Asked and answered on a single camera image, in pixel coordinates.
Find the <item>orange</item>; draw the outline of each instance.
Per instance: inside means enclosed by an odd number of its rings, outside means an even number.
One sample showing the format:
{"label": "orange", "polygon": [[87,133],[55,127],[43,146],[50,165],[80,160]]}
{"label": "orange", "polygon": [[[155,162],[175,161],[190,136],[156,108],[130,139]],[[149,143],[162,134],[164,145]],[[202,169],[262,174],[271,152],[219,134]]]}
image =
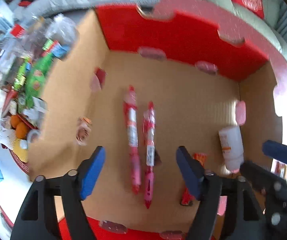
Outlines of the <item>orange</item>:
{"label": "orange", "polygon": [[19,139],[25,139],[27,137],[27,133],[29,132],[29,127],[24,123],[20,122],[16,128],[16,137]]}
{"label": "orange", "polygon": [[11,118],[10,118],[10,123],[11,123],[11,126],[12,126],[13,128],[16,129],[18,123],[20,123],[20,122],[21,122],[21,119],[19,118],[19,116],[17,116],[17,115],[12,115],[12,116],[11,116]]}

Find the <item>cardboard wall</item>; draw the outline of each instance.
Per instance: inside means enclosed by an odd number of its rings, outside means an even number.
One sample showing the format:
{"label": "cardboard wall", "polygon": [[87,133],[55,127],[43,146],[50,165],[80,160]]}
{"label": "cardboard wall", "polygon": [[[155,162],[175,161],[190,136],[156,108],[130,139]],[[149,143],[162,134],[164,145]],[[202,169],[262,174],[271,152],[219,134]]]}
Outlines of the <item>cardboard wall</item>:
{"label": "cardboard wall", "polygon": [[29,148],[30,177],[56,177],[78,167],[77,120],[84,116],[91,94],[90,80],[108,53],[98,20],[90,11],[78,27],[79,39],[64,61],[52,68],[42,99],[48,112],[42,136]]}
{"label": "cardboard wall", "polygon": [[175,10],[167,20],[143,16],[136,5],[103,5],[96,12],[111,50],[161,49],[168,59],[191,65],[198,61],[215,64],[221,76],[237,82],[268,60],[249,40],[223,40],[218,35],[220,24],[185,10]]}
{"label": "cardboard wall", "polygon": [[240,98],[246,103],[246,123],[241,127],[244,157],[271,168],[272,159],[261,150],[266,140],[282,142],[282,117],[275,113],[273,90],[277,85],[269,62],[239,83]]}

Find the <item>gray sofa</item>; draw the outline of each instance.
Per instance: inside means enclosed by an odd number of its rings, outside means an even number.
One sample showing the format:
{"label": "gray sofa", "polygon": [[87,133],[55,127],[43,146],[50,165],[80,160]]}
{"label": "gray sofa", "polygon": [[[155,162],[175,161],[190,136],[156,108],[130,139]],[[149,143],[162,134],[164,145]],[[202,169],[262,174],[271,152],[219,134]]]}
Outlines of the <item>gray sofa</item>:
{"label": "gray sofa", "polygon": [[261,33],[287,60],[287,43],[274,29],[276,27],[280,0],[263,0],[265,19],[262,20],[247,8],[233,3],[231,0],[207,0],[241,18]]}

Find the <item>blue gripper pad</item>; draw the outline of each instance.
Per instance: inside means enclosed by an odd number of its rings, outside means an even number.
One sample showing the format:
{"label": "blue gripper pad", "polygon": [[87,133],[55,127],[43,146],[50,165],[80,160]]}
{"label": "blue gripper pad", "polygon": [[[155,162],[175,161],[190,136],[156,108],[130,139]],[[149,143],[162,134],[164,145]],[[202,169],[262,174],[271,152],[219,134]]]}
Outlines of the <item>blue gripper pad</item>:
{"label": "blue gripper pad", "polygon": [[200,200],[205,173],[203,166],[191,157],[184,146],[178,148],[176,160],[189,193]]}
{"label": "blue gripper pad", "polygon": [[94,185],[99,177],[106,159],[106,151],[102,146],[97,146],[91,157],[83,160],[78,167],[78,185],[81,200],[91,195]]}
{"label": "blue gripper pad", "polygon": [[275,141],[265,141],[262,145],[264,155],[287,164],[287,145]]}

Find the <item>pink pen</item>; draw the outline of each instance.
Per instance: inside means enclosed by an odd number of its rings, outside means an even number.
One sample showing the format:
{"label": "pink pen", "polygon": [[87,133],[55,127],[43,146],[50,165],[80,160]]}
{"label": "pink pen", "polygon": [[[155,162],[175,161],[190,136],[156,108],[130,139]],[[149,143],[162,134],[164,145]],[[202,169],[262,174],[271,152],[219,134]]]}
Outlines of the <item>pink pen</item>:
{"label": "pink pen", "polygon": [[155,112],[154,104],[149,102],[148,111],[143,115],[143,136],[144,142],[147,146],[147,160],[146,160],[146,172],[145,172],[145,205],[146,208],[150,208],[153,199],[154,188],[154,158],[155,158],[155,146],[154,146],[154,134],[155,134]]}
{"label": "pink pen", "polygon": [[138,133],[136,119],[136,93],[133,86],[129,86],[129,92],[124,100],[124,114],[127,126],[128,144],[130,148],[131,182],[132,191],[137,194],[141,185],[140,159],[138,155]]}

